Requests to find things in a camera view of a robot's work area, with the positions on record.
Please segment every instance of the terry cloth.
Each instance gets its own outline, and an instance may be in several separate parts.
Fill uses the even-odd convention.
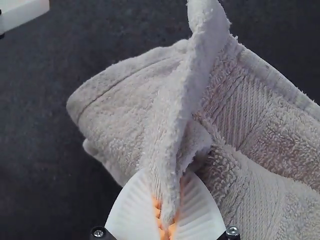
[[[190,39],[116,63],[70,96],[84,149],[121,186],[147,169],[167,225],[193,161],[243,237],[317,236],[319,106],[238,43],[218,1],[187,6]]]

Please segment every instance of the towel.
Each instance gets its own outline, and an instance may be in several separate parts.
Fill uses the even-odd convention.
[[[139,168],[170,224],[192,168],[245,239],[320,234],[319,106],[238,43],[217,0],[192,37],[109,66],[68,99],[83,148],[123,186]]]

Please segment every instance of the folded towel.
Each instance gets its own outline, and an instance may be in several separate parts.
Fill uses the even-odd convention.
[[[252,160],[319,190],[319,106],[230,35],[218,1],[190,0],[188,19],[189,40],[114,64],[72,94],[84,149],[122,186],[146,168],[166,224],[193,160],[245,238],[317,237],[319,194]]]

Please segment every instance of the fabric texture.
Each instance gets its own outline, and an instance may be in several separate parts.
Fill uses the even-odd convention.
[[[218,1],[190,0],[188,19],[190,39],[116,63],[70,96],[83,148],[121,186],[147,169],[165,225],[189,166],[244,239],[317,238],[319,106],[238,43]]]

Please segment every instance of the dark carpet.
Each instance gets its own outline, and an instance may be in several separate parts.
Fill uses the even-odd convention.
[[[320,103],[320,1],[222,1],[231,31]],[[88,240],[120,188],[82,149],[70,94],[120,60],[187,38],[186,0],[52,0],[0,40],[0,239]]]

